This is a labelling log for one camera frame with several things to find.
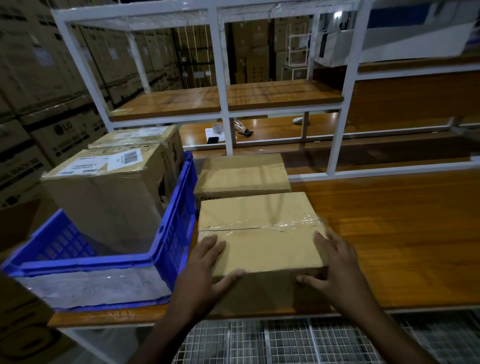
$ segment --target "blue plastic crate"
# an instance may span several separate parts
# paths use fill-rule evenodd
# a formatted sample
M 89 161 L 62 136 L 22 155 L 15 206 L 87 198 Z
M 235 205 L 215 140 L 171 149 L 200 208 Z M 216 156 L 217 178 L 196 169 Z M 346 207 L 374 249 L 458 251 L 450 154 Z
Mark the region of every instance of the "blue plastic crate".
M 185 159 L 148 253 L 98 256 L 66 214 L 59 210 L 2 264 L 1 269 L 57 311 L 129 308 L 168 302 L 170 295 L 155 297 L 159 295 L 156 285 L 163 284 L 166 285 L 164 290 L 173 290 L 178 273 L 187 261 L 196 216 L 193 190 L 197 174 L 192 153 L 186 152 Z M 55 305 L 59 300 L 95 302 L 102 295 L 117 302 L 81 303 L 72 307 L 65 307 L 68 303 L 60 307 Z

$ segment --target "forearm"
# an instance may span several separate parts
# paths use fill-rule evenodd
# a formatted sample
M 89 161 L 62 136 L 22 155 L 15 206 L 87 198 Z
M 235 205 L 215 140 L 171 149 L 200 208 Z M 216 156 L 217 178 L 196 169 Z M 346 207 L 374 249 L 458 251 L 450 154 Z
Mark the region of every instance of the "forearm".
M 364 316 L 358 320 L 357 324 L 388 364 L 438 364 L 425 349 L 380 309 Z
M 192 325 L 166 315 L 153 327 L 128 364 L 171 363 Z

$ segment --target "person's right hand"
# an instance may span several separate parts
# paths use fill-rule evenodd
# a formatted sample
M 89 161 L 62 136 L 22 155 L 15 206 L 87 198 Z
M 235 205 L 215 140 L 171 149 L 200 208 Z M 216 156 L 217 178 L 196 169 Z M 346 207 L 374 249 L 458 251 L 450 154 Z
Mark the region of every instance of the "person's right hand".
M 380 306 L 360 270 L 355 249 L 331 229 L 324 238 L 318 231 L 313 236 L 317 249 L 329 261 L 327 280 L 301 275 L 297 281 L 319 290 L 341 314 L 359 324 L 363 318 L 376 314 Z

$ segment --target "person's left hand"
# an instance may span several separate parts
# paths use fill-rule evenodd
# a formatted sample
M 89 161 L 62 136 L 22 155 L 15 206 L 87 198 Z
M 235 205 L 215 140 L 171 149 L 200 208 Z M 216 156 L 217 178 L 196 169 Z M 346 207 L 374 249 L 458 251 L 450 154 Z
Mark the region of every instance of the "person's left hand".
M 192 250 L 185 269 L 177 278 L 166 316 L 174 317 L 184 325 L 195 325 L 245 273 L 238 269 L 220 282 L 212 282 L 213 266 L 226 245 L 225 241 L 216 243 L 216 240 L 216 235 L 207 236 Z

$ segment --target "hand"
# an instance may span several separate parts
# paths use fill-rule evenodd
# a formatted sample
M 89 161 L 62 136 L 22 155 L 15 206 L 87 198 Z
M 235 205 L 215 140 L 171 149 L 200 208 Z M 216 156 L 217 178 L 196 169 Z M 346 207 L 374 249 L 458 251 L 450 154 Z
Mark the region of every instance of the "hand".
M 226 245 L 225 241 L 216 243 L 216 239 L 216 235 L 203 238 L 177 278 L 166 316 L 183 325 L 193 326 L 203 320 L 245 273 L 242 269 L 235 270 L 213 284 L 213 266 Z
M 360 270 L 353 246 L 331 229 L 327 229 L 327 236 L 318 231 L 313 236 L 315 246 L 329 261 L 327 280 L 301 275 L 297 281 L 319 290 L 337 311 L 358 325 L 364 317 L 379 312 L 380 306 Z

